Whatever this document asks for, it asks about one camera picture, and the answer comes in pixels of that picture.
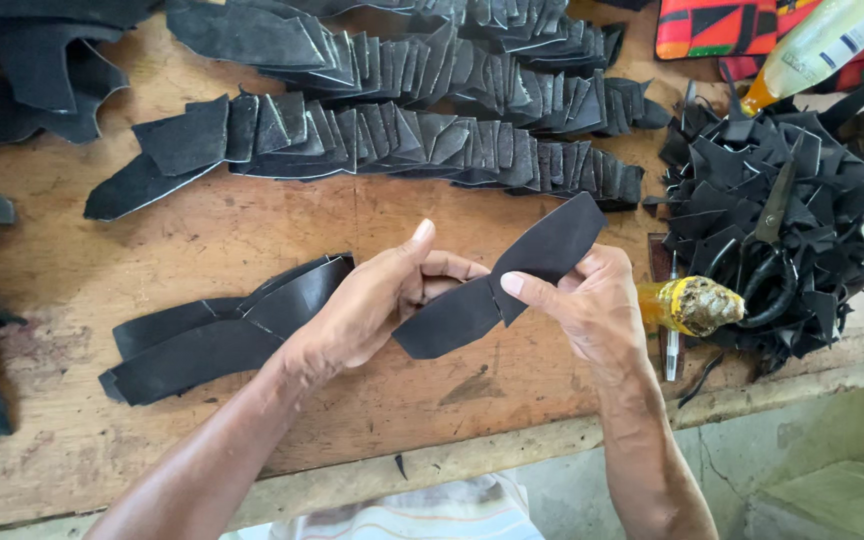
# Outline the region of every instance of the forearm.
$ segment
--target forearm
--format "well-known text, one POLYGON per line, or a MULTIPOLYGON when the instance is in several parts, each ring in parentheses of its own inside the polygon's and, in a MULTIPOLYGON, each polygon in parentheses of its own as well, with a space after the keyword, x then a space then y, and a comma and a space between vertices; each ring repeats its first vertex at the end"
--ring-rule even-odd
POLYGON ((225 531, 302 399, 324 379, 287 342, 246 386, 170 449, 90 529, 89 539, 209 539, 225 531))
POLYGON ((630 348, 598 388, 606 477, 630 538, 717 538, 712 514, 672 437, 644 348, 630 348))

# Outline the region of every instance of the glue bottle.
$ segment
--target glue bottle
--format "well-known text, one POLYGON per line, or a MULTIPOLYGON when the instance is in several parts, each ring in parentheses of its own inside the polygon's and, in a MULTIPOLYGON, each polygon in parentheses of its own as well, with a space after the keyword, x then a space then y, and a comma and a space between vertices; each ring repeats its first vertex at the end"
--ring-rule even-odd
POLYGON ((760 109, 830 78, 864 49, 864 0, 824 0, 775 46, 742 110, 760 109))
POLYGON ((644 323, 659 324, 686 336, 705 338, 745 315, 745 300, 707 277, 639 283, 635 289, 644 323))

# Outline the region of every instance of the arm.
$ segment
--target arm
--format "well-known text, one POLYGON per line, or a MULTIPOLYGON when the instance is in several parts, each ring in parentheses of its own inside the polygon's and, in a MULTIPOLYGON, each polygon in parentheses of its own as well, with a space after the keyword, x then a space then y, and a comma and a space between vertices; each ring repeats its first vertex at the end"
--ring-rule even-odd
POLYGON ((489 269, 412 239, 359 265, 232 399, 165 453, 105 511, 90 540, 208 539, 222 534, 304 398, 368 361, 418 306, 489 269))
POLYGON ((595 375, 606 477, 630 538, 715 539, 713 516, 666 420, 629 257, 593 246, 558 283, 511 272, 502 288, 558 320, 595 375))

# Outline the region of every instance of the wooden table surface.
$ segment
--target wooden table surface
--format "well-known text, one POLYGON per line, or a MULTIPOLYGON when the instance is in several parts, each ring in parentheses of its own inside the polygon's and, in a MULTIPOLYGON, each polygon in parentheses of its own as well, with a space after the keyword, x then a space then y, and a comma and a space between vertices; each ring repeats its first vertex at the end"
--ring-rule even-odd
MULTIPOLYGON (((647 95, 666 107, 695 78, 701 95, 724 105, 712 60, 654 61, 657 5, 642 13, 590 4, 571 11, 597 24, 631 21, 607 75, 654 78, 647 95)), ((0 438, 0 525, 107 505, 251 376, 233 374, 181 397, 128 407, 107 398, 96 379, 120 362, 114 326, 202 298, 246 294, 322 254, 352 251, 367 260, 405 240, 423 217, 436 222, 439 248, 491 265, 560 203, 436 179, 280 182, 233 176, 223 165, 117 222, 87 221, 90 190, 138 153, 133 124, 235 93, 239 83, 249 92, 282 91, 251 68, 192 54, 161 14, 104 52, 126 70, 131 88, 102 107, 101 140, 77 147, 46 133, 0 147, 0 193, 18 215, 14 227, 0 227, 0 304, 29 320, 0 330, 0 392, 15 426, 0 438)), ((644 194, 659 194, 665 166, 656 153, 665 136, 664 129, 638 130, 593 144, 645 167, 644 194)), ((646 234, 665 224, 641 209, 608 221, 600 241, 626 249, 635 278, 648 280, 646 234)), ((844 342, 793 360, 772 379, 864 362, 864 298, 858 304, 844 342)), ((709 353, 690 351, 682 380, 663 385, 666 398, 695 382, 709 353)), ((748 358, 731 358, 706 387, 749 385, 752 367, 748 358)), ((591 415, 596 407, 588 367, 551 319, 529 310, 512 327, 497 326, 436 360, 411 360, 390 342, 309 399, 264 475, 591 415)))

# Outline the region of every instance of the fingernail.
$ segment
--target fingernail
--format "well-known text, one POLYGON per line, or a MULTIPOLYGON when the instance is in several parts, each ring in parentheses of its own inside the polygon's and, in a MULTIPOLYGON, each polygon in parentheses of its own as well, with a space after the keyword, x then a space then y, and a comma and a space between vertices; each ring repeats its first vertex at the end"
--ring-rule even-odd
POLYGON ((432 220, 423 219, 421 223, 418 224, 418 228, 415 229, 415 234, 412 235, 412 240, 416 242, 421 242, 425 240, 429 233, 432 232, 432 220))
POLYGON ((518 274, 509 272, 508 274, 502 274, 500 283, 502 284, 502 289, 505 289, 505 292, 509 293, 511 296, 519 296, 519 293, 522 292, 522 286, 525 285, 525 279, 518 274))

